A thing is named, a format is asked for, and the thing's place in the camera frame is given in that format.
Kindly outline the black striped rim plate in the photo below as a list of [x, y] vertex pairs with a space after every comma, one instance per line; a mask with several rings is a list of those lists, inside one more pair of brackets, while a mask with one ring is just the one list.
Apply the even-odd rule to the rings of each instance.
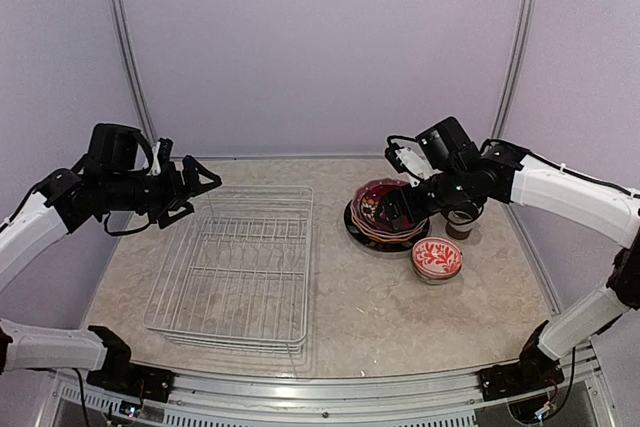
[[351, 202], [348, 202], [343, 212], [343, 222], [347, 233], [353, 241], [372, 251], [381, 253], [402, 253], [412, 249], [419, 241], [426, 238], [431, 231], [431, 222], [426, 220], [425, 225], [408, 240], [402, 242], [381, 242], [373, 240], [362, 233], [351, 218]]

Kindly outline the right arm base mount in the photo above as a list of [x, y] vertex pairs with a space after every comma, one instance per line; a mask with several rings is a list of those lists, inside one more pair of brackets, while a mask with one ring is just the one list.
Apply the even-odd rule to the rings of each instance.
[[541, 368], [535, 363], [497, 364], [477, 372], [484, 401], [513, 397], [561, 384], [565, 380], [558, 364]]

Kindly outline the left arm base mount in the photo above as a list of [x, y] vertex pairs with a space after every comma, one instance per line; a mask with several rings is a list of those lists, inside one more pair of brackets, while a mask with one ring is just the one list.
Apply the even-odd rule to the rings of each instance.
[[106, 391], [167, 403], [175, 380], [175, 373], [157, 367], [128, 363], [123, 368], [101, 369], [87, 374], [89, 385]]

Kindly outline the light pink plate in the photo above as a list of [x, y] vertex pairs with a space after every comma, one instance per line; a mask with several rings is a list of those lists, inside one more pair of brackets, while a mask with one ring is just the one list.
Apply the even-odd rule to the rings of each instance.
[[383, 244], [399, 244], [401, 242], [409, 241], [411, 238], [421, 234], [424, 230], [429, 231], [430, 228], [429, 219], [425, 219], [414, 227], [404, 230], [394, 230], [389, 226], [367, 226], [364, 221], [356, 220], [350, 213], [347, 214], [347, 219], [350, 221], [356, 234], [361, 234], [366, 239]]

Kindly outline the brown cup white base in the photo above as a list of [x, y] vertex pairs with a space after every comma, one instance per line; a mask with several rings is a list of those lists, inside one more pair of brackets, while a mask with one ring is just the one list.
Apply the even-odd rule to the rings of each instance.
[[466, 211], [450, 211], [446, 214], [445, 232], [455, 240], [466, 240], [474, 228], [476, 216]]

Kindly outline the light green ceramic bowl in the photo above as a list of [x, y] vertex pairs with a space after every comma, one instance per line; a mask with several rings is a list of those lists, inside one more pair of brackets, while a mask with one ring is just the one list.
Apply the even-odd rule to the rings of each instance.
[[416, 267], [413, 268], [413, 272], [421, 282], [427, 285], [443, 285], [453, 281], [459, 275], [459, 271], [456, 271], [445, 276], [433, 276], [429, 272], [421, 271]]

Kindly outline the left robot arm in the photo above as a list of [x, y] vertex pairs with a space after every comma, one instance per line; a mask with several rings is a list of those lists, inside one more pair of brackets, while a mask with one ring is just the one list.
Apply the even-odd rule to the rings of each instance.
[[[191, 201], [221, 186], [221, 178], [187, 155], [171, 159], [173, 143], [149, 143], [138, 128], [99, 123], [87, 152], [32, 186], [1, 223], [1, 285], [7, 287], [40, 254], [90, 219], [115, 212], [144, 216], [167, 228], [194, 213]], [[140, 381], [131, 349], [104, 327], [69, 330], [1, 322], [1, 369], [100, 372], [121, 392]]]

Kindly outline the dark pink dotted plate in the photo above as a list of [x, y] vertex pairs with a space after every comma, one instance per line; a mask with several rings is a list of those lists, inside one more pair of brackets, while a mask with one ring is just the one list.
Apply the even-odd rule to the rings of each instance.
[[399, 230], [388, 222], [385, 214], [380, 220], [375, 217], [381, 198], [396, 189], [410, 186], [409, 182], [399, 179], [382, 178], [369, 181], [359, 187], [351, 200], [351, 221], [359, 232], [366, 237], [382, 243], [400, 243], [430, 231], [430, 220], [425, 218], [419, 223], [405, 221]]

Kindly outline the red patterned white bowl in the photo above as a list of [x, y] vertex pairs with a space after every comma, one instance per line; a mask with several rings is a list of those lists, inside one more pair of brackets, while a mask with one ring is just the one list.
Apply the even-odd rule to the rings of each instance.
[[454, 243], [437, 237], [417, 242], [412, 248], [411, 257], [414, 269], [428, 279], [453, 278], [463, 265], [460, 249]]

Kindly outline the yellow polka dot plate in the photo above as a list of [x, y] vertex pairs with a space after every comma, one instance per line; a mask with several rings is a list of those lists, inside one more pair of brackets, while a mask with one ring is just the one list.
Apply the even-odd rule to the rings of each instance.
[[409, 237], [380, 240], [379, 238], [363, 233], [355, 224], [346, 224], [347, 232], [356, 242], [379, 252], [401, 252], [410, 250], [418, 241], [429, 235], [430, 227], [430, 222], [426, 221], [423, 227]]

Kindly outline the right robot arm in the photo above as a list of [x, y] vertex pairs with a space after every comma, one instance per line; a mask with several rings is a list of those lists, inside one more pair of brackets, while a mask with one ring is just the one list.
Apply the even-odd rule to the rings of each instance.
[[607, 282], [532, 335], [511, 380], [535, 389], [577, 344], [639, 307], [639, 192], [589, 177], [499, 139], [477, 146], [459, 121], [447, 117], [415, 138], [415, 154], [387, 139], [385, 156], [409, 185], [385, 194], [374, 212], [393, 230], [467, 204], [493, 199], [556, 214], [620, 246]]

